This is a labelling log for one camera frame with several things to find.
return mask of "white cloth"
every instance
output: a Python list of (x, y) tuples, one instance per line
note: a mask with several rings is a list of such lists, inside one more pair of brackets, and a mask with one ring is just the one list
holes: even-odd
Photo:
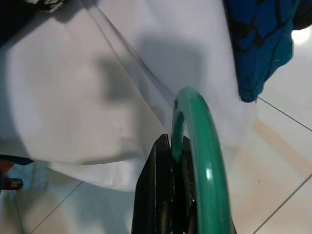
[(18, 37), (0, 51), (0, 154), (25, 149), (70, 176), (128, 190), (171, 131), (181, 88), (203, 95), (223, 146), (239, 145), (254, 120), (254, 103), (238, 96), (222, 1), (73, 0)]

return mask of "blue fabric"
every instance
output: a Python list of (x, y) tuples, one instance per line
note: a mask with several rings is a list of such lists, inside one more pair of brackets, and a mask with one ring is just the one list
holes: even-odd
[[(302, 0), (311, 6), (312, 0)], [(300, 0), (225, 0), (244, 102), (257, 99), (265, 81), (293, 55), (293, 18)]]

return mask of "black and white fabric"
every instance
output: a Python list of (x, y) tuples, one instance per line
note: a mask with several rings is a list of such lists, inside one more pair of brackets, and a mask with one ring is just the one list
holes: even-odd
[(33, 4), (37, 9), (45, 12), (55, 12), (65, 2), (65, 0), (24, 0), (27, 3)]

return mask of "green hose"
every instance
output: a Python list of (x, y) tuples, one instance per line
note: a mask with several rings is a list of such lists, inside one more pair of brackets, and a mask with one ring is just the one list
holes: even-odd
[(224, 164), (215, 126), (203, 97), (182, 89), (175, 100), (172, 155), (182, 156), (184, 121), (191, 140), (194, 164), (198, 234), (231, 234), (231, 213)]

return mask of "white floor tile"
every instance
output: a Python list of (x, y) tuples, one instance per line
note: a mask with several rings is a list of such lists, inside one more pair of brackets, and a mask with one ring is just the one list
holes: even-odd
[(232, 216), (253, 233), (312, 172), (312, 132), (263, 102), (241, 149), (223, 149)]
[(37, 163), (16, 165), (9, 175), (24, 182), (15, 196), (25, 234), (30, 234), (80, 183)]
[(129, 234), (134, 193), (82, 183), (33, 234)]
[(312, 179), (257, 232), (257, 234), (311, 234)]
[(293, 58), (272, 75), (261, 97), (312, 129), (312, 26), (302, 32), (308, 40), (294, 44)]
[(14, 196), (4, 190), (0, 194), (0, 233), (23, 234)]

